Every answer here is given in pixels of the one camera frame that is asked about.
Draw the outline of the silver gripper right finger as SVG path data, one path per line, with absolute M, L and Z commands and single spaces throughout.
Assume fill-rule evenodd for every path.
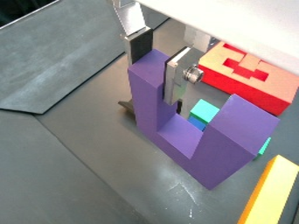
M 185 26 L 187 46 L 164 62 L 163 100 L 173 105 L 183 97 L 187 83 L 195 84 L 203 78 L 199 61 L 217 40 L 203 31 Z

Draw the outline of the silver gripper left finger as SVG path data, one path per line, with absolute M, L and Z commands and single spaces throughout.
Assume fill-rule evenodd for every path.
M 107 0 L 119 22 L 128 64 L 135 64 L 151 51 L 153 30 L 145 25 L 140 3 L 135 0 Z

